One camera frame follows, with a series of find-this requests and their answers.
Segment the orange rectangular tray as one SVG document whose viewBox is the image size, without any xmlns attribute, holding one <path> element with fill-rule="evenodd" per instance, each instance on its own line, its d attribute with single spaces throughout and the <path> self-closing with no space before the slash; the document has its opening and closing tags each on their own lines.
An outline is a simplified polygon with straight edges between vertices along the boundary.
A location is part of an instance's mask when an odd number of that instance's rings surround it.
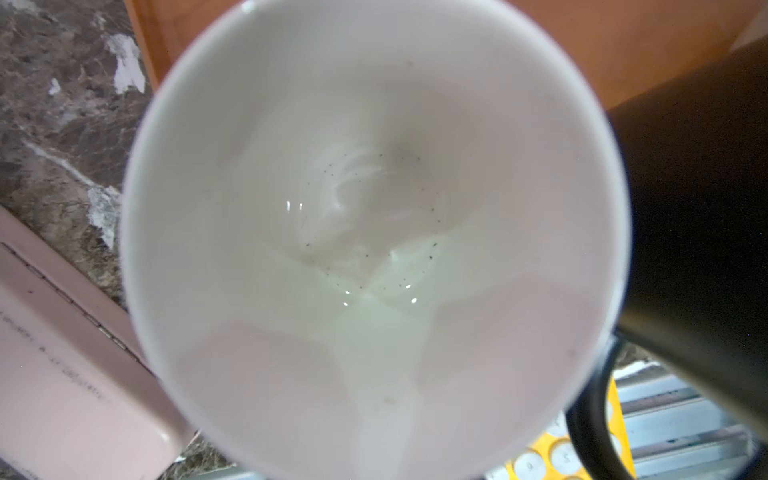
<svg viewBox="0 0 768 480">
<path fill-rule="evenodd" d="M 128 1 L 152 87 L 230 0 Z M 611 108 L 723 57 L 767 29 L 767 4 L 722 1 L 516 1 L 574 60 Z"/>
</svg>

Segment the yellow calculator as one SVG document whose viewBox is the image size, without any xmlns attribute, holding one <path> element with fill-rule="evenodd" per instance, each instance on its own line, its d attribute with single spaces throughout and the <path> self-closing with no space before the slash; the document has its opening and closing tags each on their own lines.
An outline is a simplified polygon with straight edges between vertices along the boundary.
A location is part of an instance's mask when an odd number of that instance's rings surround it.
<svg viewBox="0 0 768 480">
<path fill-rule="evenodd" d="M 606 420 L 613 448 L 621 463 L 636 477 L 620 399 L 614 379 L 606 397 Z M 483 479 L 590 479 L 571 442 L 566 418 L 560 412 L 532 445 L 502 466 L 488 471 Z"/>
</svg>

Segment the aluminium front rail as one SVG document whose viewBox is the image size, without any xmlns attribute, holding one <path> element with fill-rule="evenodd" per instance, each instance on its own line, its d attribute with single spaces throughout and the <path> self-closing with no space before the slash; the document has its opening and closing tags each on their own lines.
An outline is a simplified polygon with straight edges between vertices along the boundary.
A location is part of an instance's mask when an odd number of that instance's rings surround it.
<svg viewBox="0 0 768 480">
<path fill-rule="evenodd" d="M 638 479 L 732 479 L 755 457 L 750 430 L 659 363 L 614 379 Z"/>
</svg>

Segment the white mug purple handle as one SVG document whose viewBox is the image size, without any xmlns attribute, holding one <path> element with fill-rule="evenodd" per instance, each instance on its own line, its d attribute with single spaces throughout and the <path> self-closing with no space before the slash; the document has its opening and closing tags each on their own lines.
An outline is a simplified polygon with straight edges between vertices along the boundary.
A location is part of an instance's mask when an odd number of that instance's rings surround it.
<svg viewBox="0 0 768 480">
<path fill-rule="evenodd" d="M 244 1 L 164 79 L 120 222 L 143 351 L 269 479 L 474 479 L 583 389 L 631 258 L 615 136 L 503 1 Z"/>
</svg>

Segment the black mug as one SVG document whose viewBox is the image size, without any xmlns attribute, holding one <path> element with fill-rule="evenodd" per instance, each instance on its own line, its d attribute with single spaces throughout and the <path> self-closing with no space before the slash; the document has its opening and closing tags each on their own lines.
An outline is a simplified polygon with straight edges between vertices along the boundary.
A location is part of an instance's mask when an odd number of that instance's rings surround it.
<svg viewBox="0 0 768 480">
<path fill-rule="evenodd" d="M 613 107 L 632 259 L 614 337 L 567 410 L 594 479 L 625 479 L 605 421 L 632 343 L 767 437 L 767 42 Z"/>
</svg>

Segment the pink pencil case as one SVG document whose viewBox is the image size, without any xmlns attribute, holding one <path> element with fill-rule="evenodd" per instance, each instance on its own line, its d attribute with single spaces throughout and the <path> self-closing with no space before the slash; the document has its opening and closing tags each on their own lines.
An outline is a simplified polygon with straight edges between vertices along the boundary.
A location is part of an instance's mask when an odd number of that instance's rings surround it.
<svg viewBox="0 0 768 480">
<path fill-rule="evenodd" d="M 125 310 L 1 214 L 1 457 L 29 479 L 155 479 L 196 429 Z"/>
</svg>

